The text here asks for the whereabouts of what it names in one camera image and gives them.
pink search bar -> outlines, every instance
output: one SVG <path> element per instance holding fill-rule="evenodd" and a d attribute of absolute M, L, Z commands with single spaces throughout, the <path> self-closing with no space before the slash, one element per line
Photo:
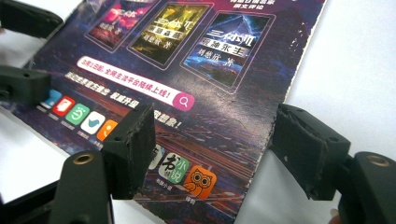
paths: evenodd
<path fill-rule="evenodd" d="M 144 93 L 181 111 L 189 111 L 195 103 L 195 98 L 186 92 L 175 90 L 159 82 L 127 72 L 88 56 L 80 58 L 77 66 L 129 89 Z"/>

white table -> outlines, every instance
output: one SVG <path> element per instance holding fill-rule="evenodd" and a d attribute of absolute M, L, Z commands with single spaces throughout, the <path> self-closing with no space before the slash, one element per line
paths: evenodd
<path fill-rule="evenodd" d="M 41 0 L 66 18 L 79 0 Z M 327 3 L 287 104 L 299 106 L 352 142 L 396 160 L 395 1 Z M 44 43 L 0 35 L 0 64 L 21 66 Z M 0 192 L 8 202 L 59 178 L 67 155 L 0 109 Z M 333 202 L 308 201 L 277 157 L 264 155 L 236 223 L 327 223 Z M 114 202 L 117 223 L 161 223 L 134 202 Z"/>

book cover image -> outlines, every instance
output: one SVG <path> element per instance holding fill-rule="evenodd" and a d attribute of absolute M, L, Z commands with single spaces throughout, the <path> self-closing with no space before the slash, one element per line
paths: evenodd
<path fill-rule="evenodd" d="M 91 2 L 26 65 L 51 74 L 49 99 L 2 106 L 74 154 L 153 104 L 156 156 L 134 200 L 167 223 L 234 222 L 324 1 Z"/>

orange app icon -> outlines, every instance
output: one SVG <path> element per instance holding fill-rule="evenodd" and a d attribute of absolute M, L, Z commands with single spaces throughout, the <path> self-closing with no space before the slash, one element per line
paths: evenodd
<path fill-rule="evenodd" d="M 196 165 L 191 168 L 183 187 L 190 194 L 204 200 L 209 197 L 217 179 L 215 174 Z"/>
<path fill-rule="evenodd" d="M 101 141 L 105 140 L 105 138 L 111 133 L 111 131 L 113 131 L 117 124 L 118 123 L 116 121 L 109 119 L 99 130 L 96 137 Z"/>

orange owl icon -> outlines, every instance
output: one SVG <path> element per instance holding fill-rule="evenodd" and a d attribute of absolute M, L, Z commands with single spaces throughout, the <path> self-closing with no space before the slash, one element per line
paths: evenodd
<path fill-rule="evenodd" d="M 216 180 L 215 174 L 196 165 L 191 168 L 183 187 L 195 197 L 206 199 L 215 186 Z"/>

